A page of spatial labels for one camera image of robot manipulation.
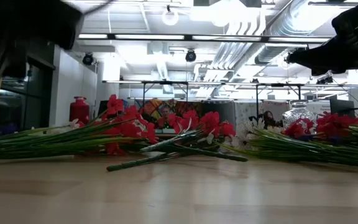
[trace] ceiling duct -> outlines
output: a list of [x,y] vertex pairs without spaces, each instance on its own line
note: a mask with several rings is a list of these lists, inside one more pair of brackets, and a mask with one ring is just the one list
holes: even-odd
[[[337,10],[332,7],[310,6],[310,0],[293,0],[277,19],[268,27],[264,35],[306,36],[323,25]],[[240,76],[253,77],[282,54],[288,47],[271,47],[266,44],[252,44],[245,57],[236,66]]]

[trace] wooden table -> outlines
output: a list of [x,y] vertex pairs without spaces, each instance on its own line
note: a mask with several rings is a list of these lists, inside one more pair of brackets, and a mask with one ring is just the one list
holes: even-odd
[[0,163],[0,223],[358,224],[358,168],[184,157]]

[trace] glass vase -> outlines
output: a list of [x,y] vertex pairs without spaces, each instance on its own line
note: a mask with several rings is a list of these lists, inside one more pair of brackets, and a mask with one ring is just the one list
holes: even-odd
[[293,100],[291,101],[292,110],[283,114],[284,128],[287,129],[292,123],[298,119],[307,118],[316,125],[316,115],[306,109],[307,100]]

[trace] ceiling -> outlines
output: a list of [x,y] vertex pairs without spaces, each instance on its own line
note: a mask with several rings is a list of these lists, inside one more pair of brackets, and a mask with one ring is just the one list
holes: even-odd
[[[221,0],[235,2],[238,0]],[[72,4],[82,11],[101,4],[102,1],[66,1],[68,4]],[[266,6],[266,2],[262,1],[262,10],[265,15],[265,23],[268,24],[274,15],[276,15],[281,8],[286,5],[289,0],[270,0],[268,2],[274,2],[275,5]],[[162,14],[167,10],[166,5],[169,4],[172,11],[178,12],[178,22],[174,26],[168,26],[163,22]],[[152,0],[152,1],[116,1],[109,7],[99,11],[93,15],[88,16],[85,19],[84,26],[81,33],[90,34],[227,34],[230,32],[229,25],[224,27],[216,26],[216,21],[211,21],[220,17],[224,17],[224,13],[227,10],[217,8],[214,11],[213,16],[206,21],[203,20],[203,16],[200,16],[198,9],[206,9],[207,7],[193,7],[193,1],[177,0],[177,1],[164,1],[164,0]],[[321,26],[318,26],[310,35],[332,37],[335,35],[335,31],[331,27],[332,17],[337,16],[344,9],[330,8],[331,13],[329,19]],[[249,8],[238,9],[240,15],[243,15],[243,20],[247,18],[248,13],[252,14]],[[325,13],[327,10],[318,11],[319,13]],[[313,21],[313,15],[307,18],[306,22]],[[168,46],[169,50],[163,60],[167,66],[168,71],[183,71],[193,72],[195,65],[199,63],[210,64],[216,54],[219,52],[219,48],[223,45],[219,42],[164,42]],[[152,70],[157,70],[157,63],[161,60],[161,57],[156,57],[154,54],[150,54],[150,48],[148,52],[148,45],[150,41],[128,41],[128,40],[78,40],[78,46],[81,47],[94,47],[103,46],[106,49],[111,49],[111,52],[94,52],[94,56],[98,60],[108,57],[112,54],[120,58],[121,75],[124,77],[137,75],[141,79],[141,75],[150,75]],[[189,63],[185,60],[186,50],[194,49],[197,55],[195,62]],[[260,72],[257,72],[254,77],[259,78],[259,82],[263,80],[265,83],[274,82],[298,82],[306,83],[310,81],[311,71],[300,65],[291,65],[287,67],[287,64],[283,65],[281,61],[274,60],[269,67],[265,67]],[[222,78],[230,78],[228,73]],[[347,74],[337,75],[336,81],[338,83],[346,83]]]

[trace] security camera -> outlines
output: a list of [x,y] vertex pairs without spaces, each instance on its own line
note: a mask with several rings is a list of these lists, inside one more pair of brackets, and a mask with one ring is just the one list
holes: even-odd
[[186,61],[187,62],[194,62],[196,60],[196,53],[194,50],[188,50],[186,54]]
[[85,56],[82,59],[82,63],[84,63],[84,65],[92,65],[93,62],[94,62],[93,53],[92,52],[85,53]]

